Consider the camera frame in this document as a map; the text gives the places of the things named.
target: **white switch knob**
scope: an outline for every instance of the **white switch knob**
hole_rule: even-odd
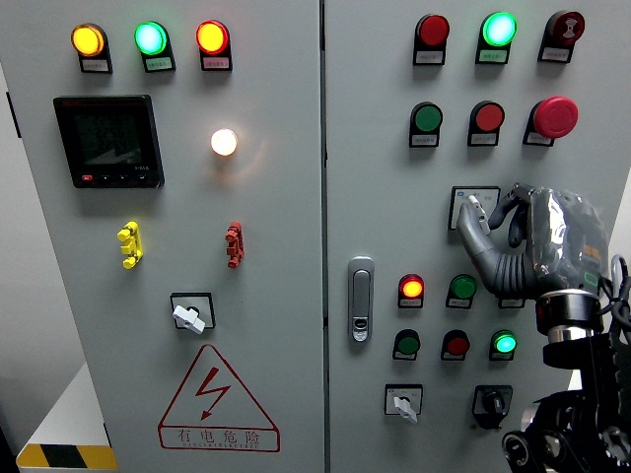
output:
[[[412,409],[412,406],[410,406],[410,401],[394,396],[394,407],[396,408],[396,412],[407,422],[418,424],[416,413]]]
[[[174,310],[174,319],[183,323],[188,330],[195,332],[197,335],[202,333],[206,326],[198,315],[199,312],[194,308],[184,308],[181,305],[176,306]]]

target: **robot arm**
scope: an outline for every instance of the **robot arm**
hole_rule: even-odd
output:
[[[576,194],[515,184],[488,220],[502,226],[511,211],[509,246],[496,248],[480,226],[475,202],[460,208],[457,231],[486,289],[501,299],[536,300],[537,330],[548,336],[544,362],[580,370],[583,389],[537,401],[529,424],[506,434],[503,448],[513,472],[631,472],[629,426],[619,415],[616,350],[620,331],[631,333],[631,278],[623,266],[619,294],[603,276],[607,236],[596,210]],[[600,308],[599,290],[610,303]],[[614,322],[602,332],[601,317]]]

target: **warning triangle sign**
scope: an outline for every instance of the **warning triangle sign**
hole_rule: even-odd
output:
[[[213,345],[199,350],[158,426],[162,448],[280,451],[280,432]]]

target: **plastic wrap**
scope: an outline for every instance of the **plastic wrap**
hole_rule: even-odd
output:
[[[606,273],[609,241],[596,209],[572,192],[541,188],[530,195],[528,211],[526,252],[537,285],[595,293],[599,276]]]

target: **glowing white light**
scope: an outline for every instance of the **glowing white light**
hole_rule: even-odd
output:
[[[228,128],[217,130],[210,139],[210,146],[218,155],[230,156],[237,148],[237,135]]]

